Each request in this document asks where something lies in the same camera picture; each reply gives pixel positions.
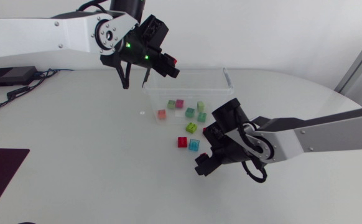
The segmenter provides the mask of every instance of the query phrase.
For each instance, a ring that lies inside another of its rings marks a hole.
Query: teal cube
[[[189,123],[186,130],[193,134],[196,130],[198,129],[198,126],[196,124],[193,124],[193,123]]]
[[[167,108],[175,109],[175,100],[169,100],[169,102],[167,103]]]
[[[205,104],[202,101],[198,101],[198,111],[203,112],[205,110]]]
[[[189,140],[189,150],[197,152],[199,150],[199,140],[191,139]]]
[[[206,122],[206,116],[207,116],[206,113],[199,113],[199,115],[198,115],[198,121],[199,121],[199,122]]]
[[[195,109],[188,108],[185,112],[185,116],[187,118],[193,118],[194,115],[195,115]]]

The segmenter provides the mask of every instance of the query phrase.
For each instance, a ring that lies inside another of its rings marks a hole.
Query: robotic arm
[[[199,175],[212,173],[222,164],[241,162],[256,182],[266,181],[265,166],[305,152],[362,149],[362,109],[303,121],[297,118],[248,119],[235,98],[213,112],[216,120],[203,134],[211,144],[212,156],[195,161]],[[262,177],[246,165],[252,161]]]
[[[150,69],[176,78],[176,59],[162,54],[162,44],[169,29],[155,16],[139,24],[144,0],[114,0],[110,10],[94,0],[75,12],[50,19],[0,19],[0,57],[56,50],[77,50],[100,54],[104,65],[114,67],[119,73],[123,88],[129,87],[131,65]],[[90,6],[96,12],[84,12]],[[126,73],[121,62],[127,62]]]

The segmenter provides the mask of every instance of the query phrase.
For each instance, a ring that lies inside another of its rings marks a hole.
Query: white table
[[[250,118],[359,108],[296,77],[230,75]],[[198,176],[194,159],[210,152],[202,127],[156,124],[143,76],[133,71],[123,90],[114,71],[61,72],[0,109],[0,147],[30,149],[0,198],[0,223],[362,223],[362,151],[270,164],[265,184],[241,164]],[[199,152],[178,149],[178,136],[201,140]]]

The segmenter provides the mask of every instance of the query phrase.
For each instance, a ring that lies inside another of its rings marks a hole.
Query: clear plastic container
[[[225,68],[181,70],[177,78],[164,78],[152,71],[144,84],[144,93],[151,99],[152,109],[159,124],[187,124],[208,126],[213,122],[211,112],[229,100],[234,87]],[[169,109],[169,100],[184,100],[183,108]],[[205,105],[204,123],[198,121],[198,101]],[[187,108],[195,109],[195,116],[185,116]],[[166,110],[166,119],[159,119],[158,111]]]

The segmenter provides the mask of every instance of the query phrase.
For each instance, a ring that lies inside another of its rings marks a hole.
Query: toy block
[[[199,122],[206,122],[206,116],[207,116],[206,113],[199,113],[199,115],[198,115],[198,121],[199,121]]]
[[[167,103],[167,108],[175,109],[175,100],[169,100],[169,102]]]
[[[199,140],[191,139],[189,140],[189,150],[198,151],[199,150]]]
[[[185,116],[188,118],[193,118],[194,115],[195,115],[195,109],[188,108],[185,112]]]
[[[157,112],[157,117],[159,118],[159,119],[166,119],[166,110],[159,110],[158,112]]]
[[[198,111],[203,112],[205,110],[205,104],[202,101],[198,101]]]
[[[183,100],[177,100],[175,102],[175,107],[176,108],[183,108]]]
[[[187,137],[179,137],[179,147],[188,147]]]
[[[189,132],[189,133],[194,133],[196,130],[198,129],[198,126],[196,124],[193,124],[193,123],[189,123],[186,130]]]

